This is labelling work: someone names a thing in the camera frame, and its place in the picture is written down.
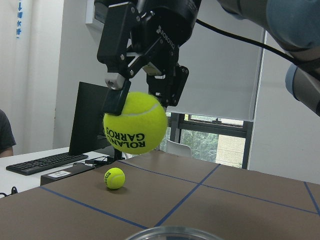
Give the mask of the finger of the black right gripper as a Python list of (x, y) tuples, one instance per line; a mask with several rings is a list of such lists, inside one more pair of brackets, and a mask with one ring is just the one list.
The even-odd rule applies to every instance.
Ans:
[(148, 93), (155, 96), (162, 107), (176, 107), (189, 76), (189, 69), (179, 65), (179, 48), (167, 54), (167, 66), (161, 78), (147, 75)]
[(110, 88), (103, 112), (119, 116), (122, 113), (131, 82), (129, 81), (127, 45), (131, 30), (139, 23), (133, 4), (110, 5), (102, 30), (97, 59), (107, 67), (105, 83)]

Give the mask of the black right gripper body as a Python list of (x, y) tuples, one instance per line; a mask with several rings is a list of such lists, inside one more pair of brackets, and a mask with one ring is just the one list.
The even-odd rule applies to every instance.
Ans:
[(163, 75), (167, 54), (180, 48), (192, 35), (200, 9), (199, 0), (96, 0), (96, 19), (105, 25), (111, 5), (135, 5), (138, 24), (127, 44), (128, 75), (143, 69), (148, 75)]

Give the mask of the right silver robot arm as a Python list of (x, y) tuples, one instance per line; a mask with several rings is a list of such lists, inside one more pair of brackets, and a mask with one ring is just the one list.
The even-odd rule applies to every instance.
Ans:
[[(104, 113), (121, 115), (131, 78), (146, 72), (148, 92), (175, 107), (188, 78), (179, 48), (198, 23), (199, 0), (96, 0), (103, 23), (97, 59), (107, 67)], [(285, 84), (294, 98), (320, 112), (320, 3), (317, 0), (222, 0), (224, 11), (265, 29), (292, 63)]]

